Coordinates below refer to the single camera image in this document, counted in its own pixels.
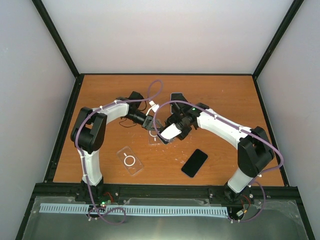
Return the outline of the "dark teal phone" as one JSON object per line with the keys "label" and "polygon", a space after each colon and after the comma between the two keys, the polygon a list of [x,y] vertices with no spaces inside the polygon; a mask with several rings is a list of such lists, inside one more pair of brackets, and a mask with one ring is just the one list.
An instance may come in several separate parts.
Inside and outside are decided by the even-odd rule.
{"label": "dark teal phone", "polygon": [[164,139],[161,135],[157,135],[157,137],[158,137],[159,140],[160,140],[163,144],[165,144],[165,145],[167,145],[167,144],[170,143],[170,140]]}

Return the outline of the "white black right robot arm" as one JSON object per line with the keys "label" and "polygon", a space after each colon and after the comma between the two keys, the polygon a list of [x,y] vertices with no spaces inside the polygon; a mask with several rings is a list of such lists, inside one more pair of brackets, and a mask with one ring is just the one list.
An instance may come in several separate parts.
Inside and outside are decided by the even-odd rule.
{"label": "white black right robot arm", "polygon": [[227,141],[237,150],[237,170],[224,185],[224,197],[236,202],[249,183],[275,157],[266,131],[237,124],[203,103],[172,103],[172,115],[165,121],[160,136],[166,140],[183,140],[192,129],[207,130]]}

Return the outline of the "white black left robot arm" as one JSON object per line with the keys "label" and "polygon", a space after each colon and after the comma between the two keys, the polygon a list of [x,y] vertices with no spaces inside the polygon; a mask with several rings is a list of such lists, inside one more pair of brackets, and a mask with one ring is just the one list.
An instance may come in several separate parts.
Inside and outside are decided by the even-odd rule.
{"label": "white black left robot arm", "polygon": [[104,195],[99,150],[105,139],[107,124],[118,118],[127,118],[147,131],[153,130],[153,116],[139,110],[140,103],[144,101],[140,93],[133,91],[128,98],[119,97],[104,106],[80,109],[70,138],[81,158],[81,183],[88,187],[86,195],[92,201],[99,201]]}

